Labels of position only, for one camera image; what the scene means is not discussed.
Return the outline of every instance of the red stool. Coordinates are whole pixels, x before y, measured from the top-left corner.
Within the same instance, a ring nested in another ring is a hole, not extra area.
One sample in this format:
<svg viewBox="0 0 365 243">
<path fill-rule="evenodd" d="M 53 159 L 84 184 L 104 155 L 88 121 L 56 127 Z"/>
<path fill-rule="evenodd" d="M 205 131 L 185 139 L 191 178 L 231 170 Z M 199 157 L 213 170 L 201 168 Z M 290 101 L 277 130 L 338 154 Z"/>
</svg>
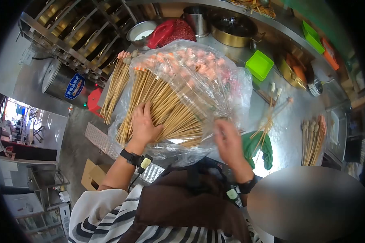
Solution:
<svg viewBox="0 0 365 243">
<path fill-rule="evenodd" d="M 101 107 L 97 105 L 97 102 L 100 99 L 100 95 L 102 94 L 102 89 L 97 88 L 90 95 L 88 95 L 88 109 L 89 111 L 93 112 L 94 114 L 100 116 Z"/>
</svg>

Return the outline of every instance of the green plastic tray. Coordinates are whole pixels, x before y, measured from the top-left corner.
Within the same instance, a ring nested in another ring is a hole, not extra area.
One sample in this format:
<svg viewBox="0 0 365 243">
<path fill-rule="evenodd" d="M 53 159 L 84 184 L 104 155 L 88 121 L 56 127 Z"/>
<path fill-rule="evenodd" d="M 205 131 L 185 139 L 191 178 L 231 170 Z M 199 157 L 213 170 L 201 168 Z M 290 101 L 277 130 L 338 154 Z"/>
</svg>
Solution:
<svg viewBox="0 0 365 243">
<path fill-rule="evenodd" d="M 273 67 L 274 62 L 260 51 L 254 52 L 253 56 L 246 62 L 251 74 L 259 81 L 263 81 Z"/>
<path fill-rule="evenodd" d="M 303 32 L 304 32 L 304 37 L 306 38 L 306 40 L 320 53 L 322 54 L 323 52 L 325 52 L 325 49 L 322 46 L 322 43 L 320 42 L 320 37 L 318 35 L 318 33 L 312 29 L 312 27 L 307 24 L 307 22 L 305 22 L 303 20 Z"/>
</svg>

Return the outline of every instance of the green towel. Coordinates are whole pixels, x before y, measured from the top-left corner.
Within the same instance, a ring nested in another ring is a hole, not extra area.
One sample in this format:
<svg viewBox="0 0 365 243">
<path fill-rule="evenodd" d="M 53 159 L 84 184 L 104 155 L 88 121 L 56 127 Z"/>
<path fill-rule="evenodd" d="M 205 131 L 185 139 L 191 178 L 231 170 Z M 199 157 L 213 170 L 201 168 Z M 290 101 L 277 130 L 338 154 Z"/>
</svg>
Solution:
<svg viewBox="0 0 365 243">
<path fill-rule="evenodd" d="M 261 148 L 262 140 L 258 145 L 257 149 L 253 151 L 253 149 L 257 146 L 257 143 L 259 142 L 263 131 L 258 132 L 257 135 L 255 135 L 250 140 L 250 136 L 253 135 L 255 132 L 256 131 L 253 131 L 242 135 L 243 155 L 245 156 L 245 159 L 248 161 L 248 163 L 253 169 L 255 168 L 255 164 L 253 159 L 250 158 L 250 156 L 252 158 L 255 157 L 257 155 L 258 150 Z M 263 165 L 266 170 L 270 170 L 272 168 L 272 162 L 273 162 L 273 151 L 272 151 L 271 139 L 269 138 L 268 134 L 266 134 L 265 136 L 261 151 L 263 152 L 262 155 Z"/>
</svg>

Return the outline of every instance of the printed label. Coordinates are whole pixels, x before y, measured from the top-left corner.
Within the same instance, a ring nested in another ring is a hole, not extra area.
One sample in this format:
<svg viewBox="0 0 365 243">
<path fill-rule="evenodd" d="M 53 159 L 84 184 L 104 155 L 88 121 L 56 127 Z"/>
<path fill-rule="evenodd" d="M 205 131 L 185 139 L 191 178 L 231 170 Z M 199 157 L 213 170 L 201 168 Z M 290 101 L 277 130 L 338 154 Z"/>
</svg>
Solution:
<svg viewBox="0 0 365 243">
<path fill-rule="evenodd" d="M 75 74 L 66 88 L 65 97 L 74 100 L 81 93 L 85 85 L 85 78 L 80 74 Z"/>
</svg>

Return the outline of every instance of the striped shirt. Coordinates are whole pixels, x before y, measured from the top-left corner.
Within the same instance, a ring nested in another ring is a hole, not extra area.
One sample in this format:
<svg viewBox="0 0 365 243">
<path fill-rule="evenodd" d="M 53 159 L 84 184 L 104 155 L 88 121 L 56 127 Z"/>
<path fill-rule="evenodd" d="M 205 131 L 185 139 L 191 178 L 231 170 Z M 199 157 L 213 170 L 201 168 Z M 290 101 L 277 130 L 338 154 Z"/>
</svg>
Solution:
<svg viewBox="0 0 365 243">
<path fill-rule="evenodd" d="M 137 185 L 130 194 L 121 189 L 84 192 L 73 207 L 69 225 L 69 242 L 114 243 L 133 224 L 143 186 Z M 257 233 L 248 223 L 254 243 L 260 243 Z M 166 242 L 239 242 L 221 230 L 202 227 L 147 226 L 138 243 Z"/>
</svg>

